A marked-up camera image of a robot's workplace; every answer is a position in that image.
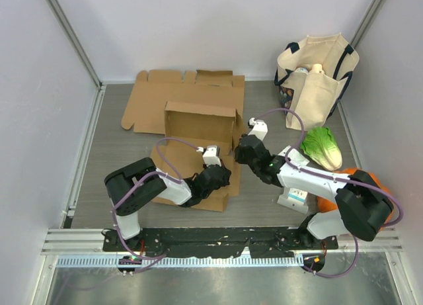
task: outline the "lettuce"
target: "lettuce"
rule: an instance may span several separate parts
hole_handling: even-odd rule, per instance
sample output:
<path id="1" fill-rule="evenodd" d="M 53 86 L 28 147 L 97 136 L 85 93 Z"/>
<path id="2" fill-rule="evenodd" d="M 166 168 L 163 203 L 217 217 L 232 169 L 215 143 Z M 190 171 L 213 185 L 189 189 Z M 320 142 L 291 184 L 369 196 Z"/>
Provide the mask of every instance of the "lettuce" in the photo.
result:
<path id="1" fill-rule="evenodd" d="M 313 161 L 328 171 L 342 166 L 342 155 L 330 128 L 314 128 L 308 131 L 300 148 Z"/>

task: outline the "black mounting plate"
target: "black mounting plate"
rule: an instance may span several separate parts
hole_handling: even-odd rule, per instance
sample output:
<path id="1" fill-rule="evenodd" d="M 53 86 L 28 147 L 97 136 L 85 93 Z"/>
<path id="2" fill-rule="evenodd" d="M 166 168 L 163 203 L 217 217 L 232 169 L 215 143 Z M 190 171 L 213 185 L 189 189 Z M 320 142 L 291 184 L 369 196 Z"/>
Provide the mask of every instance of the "black mounting plate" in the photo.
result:
<path id="1" fill-rule="evenodd" d="M 103 234 L 103 251 L 125 251 L 116 230 L 104 230 Z M 338 242 L 333 239 L 323 240 L 327 249 L 338 249 Z M 322 241 L 316 240 L 308 246 L 301 243 L 298 230 L 290 227 L 144 228 L 126 243 L 139 252 L 142 240 L 149 257 L 163 253 L 179 258 L 238 257 L 248 247 L 252 258 L 269 258 L 289 257 L 295 250 L 322 249 Z"/>

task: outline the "cardboard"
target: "cardboard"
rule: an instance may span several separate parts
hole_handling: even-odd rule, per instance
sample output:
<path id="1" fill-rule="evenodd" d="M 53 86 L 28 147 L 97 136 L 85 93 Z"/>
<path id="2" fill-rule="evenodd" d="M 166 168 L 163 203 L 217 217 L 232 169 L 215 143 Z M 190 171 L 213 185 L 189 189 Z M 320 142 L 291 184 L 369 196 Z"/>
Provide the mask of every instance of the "cardboard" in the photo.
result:
<path id="1" fill-rule="evenodd" d="M 232 152 L 237 147 L 241 134 L 245 132 L 243 119 L 235 109 L 178 103 L 169 101 L 165 107 L 165 134 L 167 137 L 181 138 L 196 146 L 218 145 L 220 158 L 224 165 L 232 172 L 230 185 L 214 191 L 207 199 L 193 208 L 224 211 L 229 196 L 239 194 L 241 183 L 241 166 L 235 163 Z M 203 170 L 201 153 L 183 143 L 169 140 L 160 146 L 165 157 L 178 168 L 182 176 L 190 177 Z M 151 158 L 156 166 L 169 175 L 176 177 L 176 173 L 161 159 L 153 148 Z M 173 202 L 155 198 L 154 202 L 173 204 Z"/>
<path id="2" fill-rule="evenodd" d="M 122 128 L 140 133 L 165 133 L 167 101 L 235 109 L 243 115 L 244 76 L 232 71 L 141 71 L 122 117 Z"/>

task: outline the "wooden table surface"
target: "wooden table surface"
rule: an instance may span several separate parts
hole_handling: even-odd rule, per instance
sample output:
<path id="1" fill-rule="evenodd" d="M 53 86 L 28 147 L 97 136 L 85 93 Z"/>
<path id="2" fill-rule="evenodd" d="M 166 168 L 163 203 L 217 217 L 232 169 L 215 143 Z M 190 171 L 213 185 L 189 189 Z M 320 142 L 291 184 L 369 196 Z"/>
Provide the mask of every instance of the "wooden table surface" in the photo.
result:
<path id="1" fill-rule="evenodd" d="M 244 121 L 269 109 L 279 107 L 278 89 L 272 81 L 245 83 Z M 120 126 L 132 85 L 108 85 L 98 118 L 93 144 L 77 202 L 72 228 L 107 228 L 112 226 L 110 199 L 104 178 L 112 171 L 149 156 L 156 134 L 136 134 Z M 279 153 L 292 145 L 299 131 L 285 127 L 284 115 L 266 118 L 269 133 L 264 143 L 271 153 Z M 343 168 L 355 167 L 338 109 L 327 120 L 342 152 Z M 225 227 L 225 226 L 298 226 L 304 215 L 276 203 L 281 189 L 262 183 L 243 165 L 241 192 L 229 199 L 225 212 L 180 208 L 150 202 L 139 211 L 142 227 Z M 315 200 L 309 199 L 311 211 Z"/>

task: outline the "white wall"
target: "white wall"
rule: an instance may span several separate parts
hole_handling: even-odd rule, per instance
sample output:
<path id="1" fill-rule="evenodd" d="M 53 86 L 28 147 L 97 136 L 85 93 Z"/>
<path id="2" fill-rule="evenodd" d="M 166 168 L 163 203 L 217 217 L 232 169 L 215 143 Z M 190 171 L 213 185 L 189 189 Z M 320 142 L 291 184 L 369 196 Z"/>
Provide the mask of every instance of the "white wall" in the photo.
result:
<path id="1" fill-rule="evenodd" d="M 0 17 L 0 302 L 22 305 L 96 91 L 45 0 L 0 0 Z"/>
<path id="2" fill-rule="evenodd" d="M 423 30 L 421 0 L 387 0 L 356 48 L 343 106 L 365 169 L 399 198 L 399 230 L 423 288 Z"/>
<path id="3" fill-rule="evenodd" d="M 274 77 L 307 34 L 351 39 L 371 0 L 59 0 L 103 81 L 143 69 L 232 69 Z"/>

